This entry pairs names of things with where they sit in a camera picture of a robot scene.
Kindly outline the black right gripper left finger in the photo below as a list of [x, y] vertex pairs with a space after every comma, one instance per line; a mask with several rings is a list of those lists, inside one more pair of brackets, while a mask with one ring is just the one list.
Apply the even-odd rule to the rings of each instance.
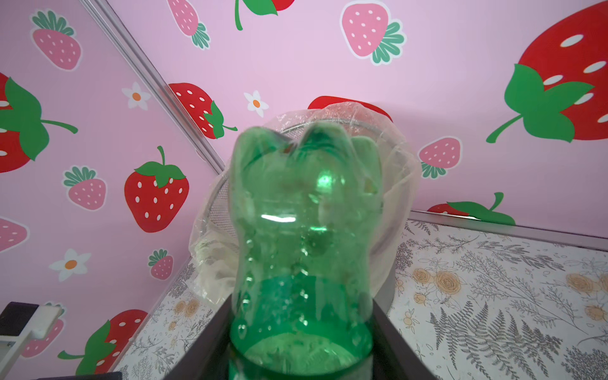
[[164, 380], [228, 379], [232, 321], [229, 296]]

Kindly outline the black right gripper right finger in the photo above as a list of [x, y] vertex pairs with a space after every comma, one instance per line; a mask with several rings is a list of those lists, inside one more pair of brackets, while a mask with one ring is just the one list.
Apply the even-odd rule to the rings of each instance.
[[371, 323], [373, 380], [435, 380], [375, 301]]

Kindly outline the green Sprite bottle side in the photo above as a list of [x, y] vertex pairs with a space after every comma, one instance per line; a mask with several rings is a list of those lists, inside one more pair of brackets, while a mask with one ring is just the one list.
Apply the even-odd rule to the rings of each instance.
[[250, 128], [229, 175], [240, 249], [229, 377], [372, 378], [376, 142], [335, 123], [314, 123], [298, 139]]

